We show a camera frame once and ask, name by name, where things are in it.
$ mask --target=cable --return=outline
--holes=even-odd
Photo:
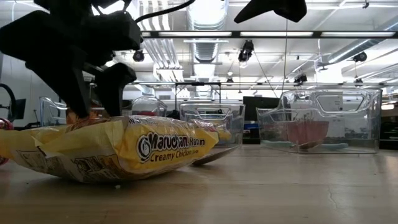
[[[239,66],[239,92],[238,93],[242,93],[241,89],[242,89],[241,67]]]
[[[236,60],[236,57],[234,58],[234,60],[232,61],[232,64],[231,64],[231,66],[229,67],[229,69],[228,69],[228,72],[230,72],[231,71],[231,69],[232,69],[232,66],[234,65],[234,63],[235,63],[235,60]]]
[[[140,17],[138,17],[136,19],[136,23],[139,23],[139,22],[143,21],[144,19],[149,19],[149,18],[152,18],[152,17],[155,17],[155,16],[161,16],[161,15],[164,15],[164,14],[168,14],[168,13],[171,13],[171,12],[178,11],[180,9],[188,7],[189,5],[194,3],[195,1],[196,0],[188,0],[187,2],[185,2],[185,3],[183,3],[183,4],[179,5],[179,6],[171,7],[170,9],[165,9],[165,10],[161,10],[161,11],[158,11],[158,12],[152,12],[152,13],[140,16]]]
[[[287,66],[287,24],[288,21],[286,19],[286,39],[285,39],[285,64],[284,64],[284,81],[282,82],[282,94],[284,94],[285,80],[286,80],[286,66]]]
[[[275,90],[273,89],[272,85],[269,83],[268,77],[267,77],[267,75],[266,75],[266,73],[265,73],[264,69],[262,69],[262,66],[261,66],[261,63],[260,63],[259,57],[257,57],[256,51],[254,51],[254,50],[253,50],[253,53],[254,53],[254,55],[256,56],[256,58],[257,58],[257,61],[259,62],[259,65],[260,65],[261,71],[262,71],[262,73],[264,74],[264,76],[266,77],[267,83],[268,83],[268,84],[269,84],[269,86],[271,87],[271,90],[274,92],[274,94],[275,94],[275,97],[276,97],[276,98],[278,98],[278,96],[277,96],[277,95],[276,95],[276,93],[275,93]]]
[[[354,66],[355,66],[355,78],[358,78],[358,75],[356,73],[356,62],[354,63]]]
[[[16,118],[16,114],[17,114],[17,101],[16,101],[16,99],[15,99],[15,95],[14,95],[14,93],[12,92],[12,90],[11,90],[11,88],[9,88],[6,84],[2,84],[2,83],[0,83],[0,87],[1,88],[4,88],[6,91],[7,91],[7,93],[8,93],[8,95],[10,96],[10,99],[11,99],[11,103],[10,103],[10,105],[9,105],[9,107],[8,107],[8,110],[9,110],[9,114],[11,115],[10,117],[9,117],[9,121],[10,122],[13,122],[14,120],[15,120],[15,118]]]

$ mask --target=table surface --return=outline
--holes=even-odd
[[[114,185],[0,167],[3,223],[398,223],[398,153],[245,146],[202,167]]]

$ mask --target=instant noodle package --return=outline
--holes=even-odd
[[[0,156],[79,182],[138,180],[205,157],[218,143],[198,121],[123,116],[26,131],[1,131]]]

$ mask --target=transparent storage container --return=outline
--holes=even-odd
[[[377,153],[382,90],[293,90],[257,109],[261,144],[298,153]]]
[[[41,127],[67,124],[66,111],[68,108],[65,103],[54,102],[45,96],[39,99]]]
[[[45,96],[40,97],[39,100],[41,127],[73,124],[76,122],[77,116],[69,108],[67,108],[65,103],[54,102]],[[90,118],[101,117],[108,117],[108,114],[104,108],[92,107],[90,111]]]
[[[132,102],[130,110],[123,109],[124,115],[146,115],[166,117],[167,105],[154,97],[143,96]]]
[[[215,126],[219,142],[210,153],[194,162],[202,165],[219,159],[242,145],[244,125],[244,105],[216,103],[191,103],[180,105],[180,119],[194,123],[206,121]]]

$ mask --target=fluorescent light fixture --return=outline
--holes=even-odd
[[[283,55],[285,55],[285,53],[257,53],[257,56],[283,56]]]
[[[229,41],[228,40],[184,40],[184,43],[187,43],[187,44],[196,44],[196,43],[222,44],[222,43],[229,43]]]
[[[232,32],[222,31],[188,31],[188,32],[159,32],[161,37],[230,37]]]
[[[105,65],[107,67],[112,67],[114,64],[116,64],[116,63],[113,60],[112,61],[108,61],[108,62],[105,63]]]
[[[140,85],[175,85],[175,83],[162,83],[162,82],[158,82],[158,83],[151,83],[151,82],[139,82],[139,83],[133,83],[133,84],[140,84]]]
[[[150,37],[150,32],[142,32],[143,37]]]
[[[224,82],[224,83],[221,83],[222,85],[241,85],[241,86],[252,86],[252,85],[257,85],[257,83],[250,83],[250,82],[247,82],[247,83],[245,83],[245,82],[242,82],[242,83],[227,83],[227,82]]]
[[[383,105],[389,105],[389,104],[394,104],[394,103],[397,103],[397,102],[394,100],[391,100],[391,101],[388,101],[387,103],[383,103]]]
[[[393,110],[394,108],[394,105],[381,105],[382,110]]]
[[[310,37],[313,32],[241,32],[241,37]]]
[[[392,37],[395,32],[323,32],[322,37]]]

